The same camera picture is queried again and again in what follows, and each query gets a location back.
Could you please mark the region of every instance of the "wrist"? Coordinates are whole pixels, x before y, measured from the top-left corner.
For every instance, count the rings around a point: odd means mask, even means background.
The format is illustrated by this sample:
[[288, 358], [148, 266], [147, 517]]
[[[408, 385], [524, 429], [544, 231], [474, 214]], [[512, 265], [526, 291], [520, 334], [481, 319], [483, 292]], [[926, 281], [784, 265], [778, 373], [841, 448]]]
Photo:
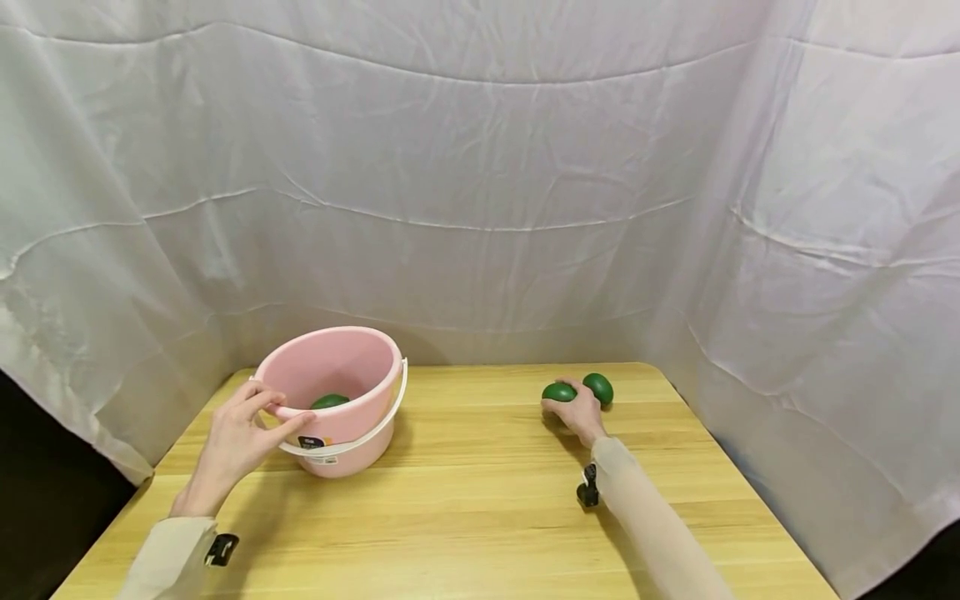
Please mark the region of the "wrist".
[[225, 486], [216, 481], [203, 480], [195, 474], [174, 499], [170, 516], [208, 516], [214, 518], [227, 500], [230, 489], [232, 489], [232, 486]]
[[593, 447], [597, 442], [600, 440], [605, 440], [608, 437], [609, 435], [607, 435], [607, 432], [602, 427], [593, 431], [589, 431], [583, 440], [584, 446], [586, 446], [588, 450], [593, 450]]

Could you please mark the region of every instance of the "table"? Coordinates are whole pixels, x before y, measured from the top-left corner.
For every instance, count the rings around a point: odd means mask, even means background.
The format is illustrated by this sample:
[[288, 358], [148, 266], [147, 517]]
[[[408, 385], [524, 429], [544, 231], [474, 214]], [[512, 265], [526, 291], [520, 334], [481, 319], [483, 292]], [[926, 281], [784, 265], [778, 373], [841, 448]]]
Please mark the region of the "table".
[[[642, 364], [412, 367], [386, 454], [322, 480], [277, 452], [234, 490], [219, 521], [240, 537], [204, 597], [657, 598], [616, 521], [575, 499], [588, 453], [541, 418], [554, 377], [602, 372], [616, 390], [611, 435], [637, 456], [740, 600], [836, 595], [710, 434]], [[218, 391], [148, 487], [54, 598], [112, 598], [151, 526], [190, 476]]]

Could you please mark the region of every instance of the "bucket rim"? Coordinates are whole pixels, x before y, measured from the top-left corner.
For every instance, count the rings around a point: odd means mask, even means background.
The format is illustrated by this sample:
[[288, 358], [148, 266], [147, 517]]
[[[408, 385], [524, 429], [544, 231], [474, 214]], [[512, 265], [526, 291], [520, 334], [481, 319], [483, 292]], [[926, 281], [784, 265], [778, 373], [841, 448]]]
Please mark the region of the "bucket rim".
[[323, 413], [327, 417], [332, 417], [334, 415], [343, 414], [347, 411], [354, 410], [358, 404], [366, 404], [367, 402], [371, 401], [371, 399], [374, 396], [379, 395], [388, 386], [392, 385], [393, 381], [396, 381], [396, 377], [399, 374], [400, 369], [402, 368], [403, 356], [402, 354], [400, 354], [400, 348], [396, 345], [394, 338], [390, 337], [389, 335], [387, 335], [383, 331], [380, 331], [379, 329], [374, 329], [373, 327], [364, 327], [360, 325], [341, 325], [337, 327], [325, 327], [323, 329], [316, 329], [314, 331], [310, 331], [309, 333], [304, 333], [303, 335], [299, 335], [296, 338], [277, 347], [276, 349], [274, 349], [274, 351], [268, 354], [267, 357], [263, 359], [263, 362], [260, 363], [260, 366], [256, 368], [256, 372], [253, 374], [253, 378], [256, 379], [257, 381], [262, 381], [260, 377], [263, 374], [263, 372], [266, 371], [270, 367], [270, 365], [273, 364], [276, 358], [284, 350], [288, 349], [288, 347], [293, 346], [302, 340], [315, 338], [315, 337], [322, 337], [330, 333], [344, 332], [344, 331], [356, 331], [358, 333], [365, 333], [365, 334], [372, 335], [373, 337], [378, 338], [380, 341], [385, 342], [387, 344], [387, 347], [390, 348], [391, 354], [394, 356], [394, 362], [393, 364], [391, 364], [390, 370], [387, 372], [387, 374], [383, 377], [383, 379], [380, 380], [380, 383], [373, 386], [373, 388], [371, 388], [365, 394], [354, 398], [350, 402], [341, 404], [340, 406], [332, 406], [330, 408], [311, 410], [309, 408], [291, 408], [289, 406], [277, 406], [275, 404], [272, 404], [265, 409], [267, 413], [273, 415], [274, 417], [277, 417], [278, 419], [283, 419], [283, 420], [292, 419], [296, 415], [299, 415], [300, 413], [306, 413], [306, 412]]

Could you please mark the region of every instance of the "hand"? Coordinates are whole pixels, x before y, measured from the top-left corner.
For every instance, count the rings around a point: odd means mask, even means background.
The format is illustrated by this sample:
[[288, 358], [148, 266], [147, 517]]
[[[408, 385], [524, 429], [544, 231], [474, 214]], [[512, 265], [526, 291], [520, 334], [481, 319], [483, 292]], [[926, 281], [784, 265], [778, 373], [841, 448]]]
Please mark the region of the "hand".
[[540, 401], [540, 406], [543, 410], [560, 417], [570, 431], [577, 434], [581, 444], [587, 448], [593, 448], [597, 440], [608, 437], [600, 417], [600, 402], [594, 397], [590, 388], [576, 379], [561, 377], [557, 381], [571, 386], [576, 390], [577, 397], [569, 402], [544, 398]]
[[253, 422], [269, 404], [285, 403], [285, 395], [251, 380], [213, 411], [200, 460], [186, 488], [177, 495], [170, 516], [216, 516], [241, 479], [259, 467], [287, 436], [316, 418], [314, 413], [302, 413], [274, 429]]

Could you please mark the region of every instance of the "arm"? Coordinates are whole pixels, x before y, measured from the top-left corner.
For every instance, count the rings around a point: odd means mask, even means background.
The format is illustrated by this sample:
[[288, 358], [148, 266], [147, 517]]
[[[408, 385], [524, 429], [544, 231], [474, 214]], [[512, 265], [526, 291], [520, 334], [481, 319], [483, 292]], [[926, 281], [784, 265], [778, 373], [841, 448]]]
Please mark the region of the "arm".
[[577, 397], [570, 402], [545, 399], [542, 406], [591, 449], [600, 497], [630, 536], [664, 600], [733, 600], [707, 553], [627, 447], [607, 435], [593, 392], [579, 381], [563, 381], [576, 389]]
[[189, 600], [204, 586], [206, 554], [217, 536], [216, 516], [233, 487], [287, 436], [315, 418], [303, 413], [265, 431], [253, 419], [286, 398], [249, 381], [213, 413], [210, 434], [170, 516], [154, 525], [117, 600]]

